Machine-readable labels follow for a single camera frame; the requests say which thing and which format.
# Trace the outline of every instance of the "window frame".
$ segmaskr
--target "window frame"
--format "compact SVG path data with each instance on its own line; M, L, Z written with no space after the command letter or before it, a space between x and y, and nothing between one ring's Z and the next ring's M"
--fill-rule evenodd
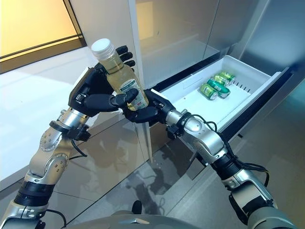
M32 49L43 47L45 45L50 45L50 44L53 44L53 43L57 43L57 42L60 42L60 41L71 39L71 38L74 38L74 37L78 37L78 38L74 39L74 40L71 40L71 41L56 44L56 45L53 45L53 46L50 46L50 47L42 48L42 49L39 49L39 50L36 50L36 51L33 51L33 52L29 52L29 53L26 53L26 54L23 54L23 55L20 55L20 56L17 56L17 57L13 57L13 58L5 60L5 61L2 61L2 62L0 62L0 73L1 74L6 73L6 72L11 71L11 70L14 70L14 69L17 69L17 68L20 68L20 67L23 67L25 65L37 62L37 61L47 59L47 58L52 57L52 56L56 56L56 55L59 55L59 54L65 53L65 52L69 52L69 51L87 46L85 38L84 38L84 36L81 32L80 26L79 26L79 24L77 22L77 19L75 17L74 10L72 8L70 0L63 0L63 2L64 2L64 5L66 7L66 10L69 14L69 17L71 19L71 22L72 22L72 24L75 28L75 31L76 31L75 35L65 37L65 38L61 38L61 39L51 41L51 42L48 42L48 43L36 45L36 46L30 47L30 48L27 48L27 49L23 49L23 50L20 50L20 51L17 51L17 52L13 52L13 53L10 53L10 54L4 55L4 56L0 56L0 59L4 59L4 58L7 58L7 57L10 57L10 56L13 56L13 55L25 52L25 51L29 51L29 50L32 50Z

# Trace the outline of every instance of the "drawer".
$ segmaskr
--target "drawer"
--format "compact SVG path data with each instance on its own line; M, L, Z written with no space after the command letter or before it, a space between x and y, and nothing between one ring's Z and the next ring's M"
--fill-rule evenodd
M235 75L236 79L232 85L228 86L231 93L227 98L217 97L215 100L210 101L199 92L199 87L220 71L229 72ZM283 72L276 72L270 76L231 56L224 56L220 60L164 89L161 93L172 102L178 111L181 112L183 109L187 109L192 114L201 115L207 121L214 121L217 123L218 131L220 132L224 130L228 132L229 129L230 133L226 133L226 135L230 139L285 83L284 81L282 84L277 85L276 88L269 90L287 71L288 68ZM261 101L259 106L255 104L263 96L264 104L261 104ZM235 128L228 128L241 115L246 115L246 117L243 117L243 120L238 125L235 125Z

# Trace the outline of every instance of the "yellow liquid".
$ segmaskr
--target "yellow liquid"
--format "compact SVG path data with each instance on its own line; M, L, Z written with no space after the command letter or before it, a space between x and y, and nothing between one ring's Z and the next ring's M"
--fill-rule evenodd
M142 96L146 102L146 105L144 107L148 106L149 103L148 99L143 89L141 88L138 78L136 77L136 75L128 65L123 64L117 52L115 52L114 55L111 56L109 59L105 61L100 61L100 63L107 70L108 72L107 81L109 82L109 84L117 94L123 93L121 91L122 84L124 84L128 80L134 79L139 86L139 94L137 98L140 98L141 97L140 93L142 93ZM130 110L132 111L137 110L133 105L131 104L127 104L127 105Z

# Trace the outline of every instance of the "window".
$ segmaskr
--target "window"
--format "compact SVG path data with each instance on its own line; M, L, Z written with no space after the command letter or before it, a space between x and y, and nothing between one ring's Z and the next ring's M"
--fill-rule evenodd
M0 73L83 46L69 0L1 0Z

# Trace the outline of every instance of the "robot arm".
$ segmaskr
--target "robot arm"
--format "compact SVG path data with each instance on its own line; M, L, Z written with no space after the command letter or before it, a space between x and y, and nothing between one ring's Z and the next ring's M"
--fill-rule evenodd
M233 154L228 142L213 130L199 115L187 110L178 112L166 99L145 91L149 106L136 112L125 111L125 116L133 122L147 121L147 113L153 111L152 119L167 125L168 137L180 137L183 142L196 150L201 162L210 164L231 192L230 203L238 218L249 229L295 229L293 223L277 209L277 205L266 187Z
M117 52L126 61L132 58L126 46ZM126 64L134 66L134 61ZM53 189L66 169L74 140L87 141L90 134L86 122L99 112L115 111L126 106L138 94L136 89L126 94L112 95L113 89L106 80L103 66L87 68L86 73L72 90L69 108L62 110L56 121L43 133L29 170L0 223L0 228L43 229L41 222L48 208Z

